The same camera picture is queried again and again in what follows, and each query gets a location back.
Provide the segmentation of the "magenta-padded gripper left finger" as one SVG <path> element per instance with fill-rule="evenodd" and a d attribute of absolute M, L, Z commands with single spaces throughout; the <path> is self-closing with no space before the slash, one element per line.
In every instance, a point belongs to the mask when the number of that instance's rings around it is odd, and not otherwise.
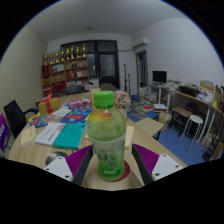
<path fill-rule="evenodd" d="M 76 185 L 81 185 L 92 156 L 93 146 L 89 145 L 67 157 L 57 157 L 44 170 Z"/>

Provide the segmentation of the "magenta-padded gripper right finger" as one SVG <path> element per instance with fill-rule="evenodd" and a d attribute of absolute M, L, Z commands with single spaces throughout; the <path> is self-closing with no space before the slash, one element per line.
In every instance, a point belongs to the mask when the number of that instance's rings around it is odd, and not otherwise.
<path fill-rule="evenodd" d="M 168 154 L 158 155 L 137 144 L 132 144 L 132 155 L 145 185 L 182 169 L 182 166 Z"/>

